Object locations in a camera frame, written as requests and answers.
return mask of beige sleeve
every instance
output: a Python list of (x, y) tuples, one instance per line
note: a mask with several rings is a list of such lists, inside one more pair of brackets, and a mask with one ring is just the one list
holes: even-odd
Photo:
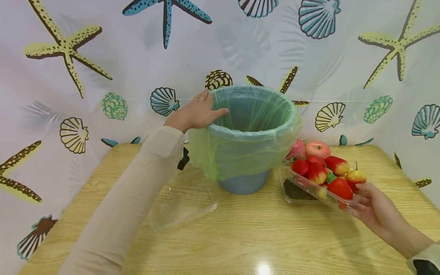
[(416, 274), (417, 270), (414, 266), (414, 260), (427, 260), (440, 270), (440, 242), (430, 245), (427, 249), (423, 250), (421, 253), (417, 254), (413, 258), (407, 261), (407, 266), (409, 269)]
[(96, 209), (59, 274), (120, 274), (137, 231), (182, 157), (182, 132), (168, 126), (154, 130)]

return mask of garbage bag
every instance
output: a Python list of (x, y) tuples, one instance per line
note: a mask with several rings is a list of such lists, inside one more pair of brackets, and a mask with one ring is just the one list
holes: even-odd
[(284, 94), (260, 86), (212, 91), (213, 109), (229, 114), (188, 132), (190, 162), (214, 181), (255, 175), (282, 163), (296, 143), (302, 119)]

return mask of trash can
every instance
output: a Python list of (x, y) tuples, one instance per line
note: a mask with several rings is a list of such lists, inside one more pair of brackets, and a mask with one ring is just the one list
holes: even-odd
[(230, 193), (255, 193), (296, 143), (302, 119), (287, 96), (265, 87), (228, 86), (212, 95), (213, 109), (229, 114), (188, 132), (190, 162)]

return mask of red strawberry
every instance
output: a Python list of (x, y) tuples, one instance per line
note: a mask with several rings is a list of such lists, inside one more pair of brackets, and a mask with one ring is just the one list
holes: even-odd
[(309, 169), (308, 163), (299, 158), (292, 163), (292, 171), (301, 176), (306, 176)]
[(326, 164), (318, 156), (315, 155), (309, 156), (305, 161), (307, 161), (309, 164), (316, 163), (318, 165), (321, 165), (322, 167), (326, 166)]
[(337, 178), (332, 181), (329, 186), (327, 186), (327, 190), (343, 199), (353, 199), (353, 191), (348, 185), (347, 181), (343, 178)]
[(324, 161), (327, 164), (327, 167), (332, 170), (333, 173), (336, 175), (344, 175), (350, 170), (348, 162), (343, 160), (342, 158), (329, 156)]
[(319, 164), (312, 163), (308, 168), (308, 179), (316, 184), (323, 184), (327, 179), (327, 171)]

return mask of blue starfish print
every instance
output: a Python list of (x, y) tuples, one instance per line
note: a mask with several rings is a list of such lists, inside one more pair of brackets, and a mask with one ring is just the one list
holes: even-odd
[(168, 48), (171, 33), (171, 8), (173, 5), (178, 6), (181, 10), (206, 24), (212, 23), (211, 17), (189, 0), (134, 0), (122, 11), (122, 14), (125, 16), (136, 15), (160, 2), (164, 3), (163, 38), (165, 49)]

